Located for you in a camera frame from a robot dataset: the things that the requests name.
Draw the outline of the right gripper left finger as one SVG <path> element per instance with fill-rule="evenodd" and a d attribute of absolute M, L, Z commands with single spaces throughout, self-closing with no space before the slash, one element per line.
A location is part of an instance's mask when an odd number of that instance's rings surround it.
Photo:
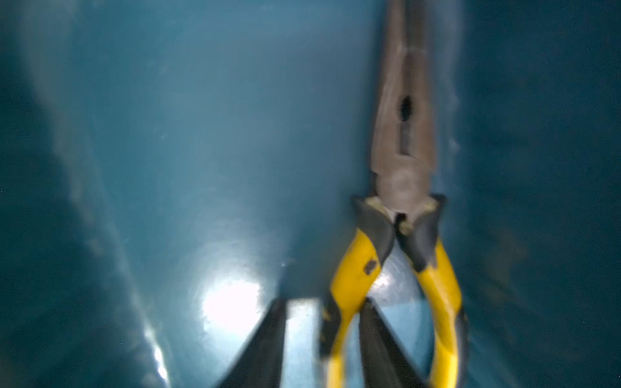
<path fill-rule="evenodd" d="M 280 387 L 286 320 L 286 301 L 274 299 L 252 338 L 218 387 Z"/>

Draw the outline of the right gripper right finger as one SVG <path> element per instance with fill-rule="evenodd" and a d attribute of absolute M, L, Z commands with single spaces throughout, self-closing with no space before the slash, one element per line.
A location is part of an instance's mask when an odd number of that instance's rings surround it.
<path fill-rule="evenodd" d="M 369 297 L 360 310 L 358 328 L 366 388 L 427 387 Z"/>

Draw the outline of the black yellow striped pliers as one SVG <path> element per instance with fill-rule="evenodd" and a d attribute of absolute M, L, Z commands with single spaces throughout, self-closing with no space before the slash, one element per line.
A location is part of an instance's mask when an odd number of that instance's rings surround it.
<path fill-rule="evenodd" d="M 321 310 L 320 384 L 343 387 L 345 342 L 395 247 L 430 305 L 433 359 L 427 387 L 461 387 L 469 351 L 463 295 L 439 224 L 446 197 L 431 190 L 435 169 L 426 1 L 389 1 L 383 30 L 367 197 L 353 197 L 356 230 Z"/>

